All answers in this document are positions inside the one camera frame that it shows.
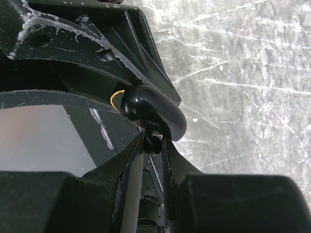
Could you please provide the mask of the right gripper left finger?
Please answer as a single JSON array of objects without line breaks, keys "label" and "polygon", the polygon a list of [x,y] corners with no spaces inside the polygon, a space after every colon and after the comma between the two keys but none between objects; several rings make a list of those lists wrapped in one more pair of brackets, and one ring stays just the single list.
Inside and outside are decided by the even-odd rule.
[{"label": "right gripper left finger", "polygon": [[66,172],[0,174],[3,233],[134,233],[143,169],[143,136],[83,177]]}]

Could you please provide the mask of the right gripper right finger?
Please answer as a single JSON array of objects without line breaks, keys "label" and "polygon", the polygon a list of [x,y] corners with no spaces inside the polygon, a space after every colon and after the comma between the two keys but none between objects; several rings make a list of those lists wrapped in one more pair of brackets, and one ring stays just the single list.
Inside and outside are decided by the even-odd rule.
[{"label": "right gripper right finger", "polygon": [[168,233],[308,233],[311,214],[286,176],[205,174],[162,140]]}]

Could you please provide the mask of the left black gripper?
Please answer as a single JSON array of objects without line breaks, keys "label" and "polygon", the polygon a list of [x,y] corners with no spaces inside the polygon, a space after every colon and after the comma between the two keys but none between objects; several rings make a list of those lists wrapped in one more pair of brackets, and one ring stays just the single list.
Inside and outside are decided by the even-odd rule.
[{"label": "left black gripper", "polygon": [[0,48],[11,60],[73,63],[181,102],[145,14],[120,0],[2,0]]}]

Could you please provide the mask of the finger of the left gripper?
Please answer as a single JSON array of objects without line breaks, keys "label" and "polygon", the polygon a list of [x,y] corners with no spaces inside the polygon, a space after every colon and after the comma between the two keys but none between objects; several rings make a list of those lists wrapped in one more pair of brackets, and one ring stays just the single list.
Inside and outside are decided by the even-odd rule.
[{"label": "finger of the left gripper", "polygon": [[75,106],[117,113],[117,110],[103,101],[69,92],[54,90],[14,90],[0,93],[0,108],[2,110],[35,105]]}]

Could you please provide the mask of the black earbud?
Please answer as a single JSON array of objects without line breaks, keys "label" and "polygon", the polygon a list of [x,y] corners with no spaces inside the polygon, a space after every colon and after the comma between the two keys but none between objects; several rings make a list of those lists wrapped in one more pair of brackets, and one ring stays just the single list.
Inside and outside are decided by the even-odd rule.
[{"label": "black earbud", "polygon": [[145,130],[143,133],[143,149],[150,155],[159,155],[162,151],[162,140],[158,136],[154,136],[153,132],[161,132],[160,126],[151,121],[145,121]]}]

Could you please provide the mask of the black earbud charging case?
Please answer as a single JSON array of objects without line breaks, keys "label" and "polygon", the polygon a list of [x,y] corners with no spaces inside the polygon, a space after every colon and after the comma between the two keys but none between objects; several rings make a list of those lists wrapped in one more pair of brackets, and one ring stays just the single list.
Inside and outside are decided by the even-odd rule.
[{"label": "black earbud charging case", "polygon": [[180,108],[161,91],[147,84],[137,84],[115,92],[112,107],[121,117],[146,130],[148,127],[172,141],[179,141],[187,130]]}]

